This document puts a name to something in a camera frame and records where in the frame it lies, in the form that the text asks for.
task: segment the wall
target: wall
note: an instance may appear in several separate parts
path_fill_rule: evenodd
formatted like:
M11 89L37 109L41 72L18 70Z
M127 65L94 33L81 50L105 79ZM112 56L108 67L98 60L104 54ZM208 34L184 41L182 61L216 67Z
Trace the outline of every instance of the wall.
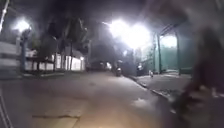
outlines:
M197 42L192 25L185 22L176 28L179 42L179 63L182 73L191 73L195 64Z
M0 78L15 77L19 73L19 53L15 44L0 42Z
M70 64L71 64L71 56L66 56L65 60L65 67L64 70L70 71ZM44 71L53 71L54 65L52 63L40 63L40 70ZM33 68L32 68L32 62L27 61L26 66L25 66L27 71L30 70L37 70L37 63L33 63ZM57 55L57 61L56 61L56 70L61 69L61 55ZM71 71L83 71L85 70L85 62L84 60L80 60L78 58L72 59L72 66L71 66Z
M162 71L177 71L177 37L174 31L160 37Z

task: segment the night sky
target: night sky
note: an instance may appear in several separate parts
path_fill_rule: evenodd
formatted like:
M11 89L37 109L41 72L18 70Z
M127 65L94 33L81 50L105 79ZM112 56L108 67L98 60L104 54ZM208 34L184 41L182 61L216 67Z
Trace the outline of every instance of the night sky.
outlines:
M73 15L88 20L109 21L124 17L136 19L145 0L12 0L10 6L36 18L72 10Z

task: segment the sidewalk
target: sidewalk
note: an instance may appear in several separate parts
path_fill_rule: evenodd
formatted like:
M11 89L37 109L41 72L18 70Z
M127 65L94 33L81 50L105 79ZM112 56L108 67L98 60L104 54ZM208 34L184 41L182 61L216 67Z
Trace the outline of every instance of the sidewalk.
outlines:
M156 91L182 91L182 89L189 82L190 76L188 75L154 75L153 78L150 76L141 76L136 78L136 82L142 87L149 90Z
M18 80L18 79L36 79L36 78L52 78L52 77L59 77L65 76L70 74L84 74L86 72L79 72L79 71L56 71L56 72L48 72L48 73L41 73L41 74L31 74L31 73L17 73L17 74L10 74L5 75L0 73L0 80Z

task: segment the asphalt road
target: asphalt road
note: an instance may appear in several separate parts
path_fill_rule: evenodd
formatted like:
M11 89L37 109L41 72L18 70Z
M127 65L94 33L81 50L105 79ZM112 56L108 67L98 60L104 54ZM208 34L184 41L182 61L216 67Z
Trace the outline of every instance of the asphalt road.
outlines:
M174 128L163 98L110 73L1 82L14 128Z

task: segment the street light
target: street light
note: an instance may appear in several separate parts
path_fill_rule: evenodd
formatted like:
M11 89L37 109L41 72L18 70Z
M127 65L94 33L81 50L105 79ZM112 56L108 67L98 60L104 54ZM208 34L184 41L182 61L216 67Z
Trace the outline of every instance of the street light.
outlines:
M30 24L25 19L21 19L17 21L13 29L18 30L20 33L22 33L27 29L31 29L31 27L30 27Z
M129 47L136 49L143 46L150 40L150 33L141 24L129 26L122 20L114 20L109 24L109 30L114 38L119 38Z
M80 60L84 60L84 57L80 57Z
M143 25L136 24L123 34L122 41L132 49L139 48L150 40L150 33Z
M114 20L109 24L109 30L114 38L122 37L128 30L129 26L122 20Z
M123 52L123 56L127 56L127 54L128 54L128 51L125 50L125 51Z

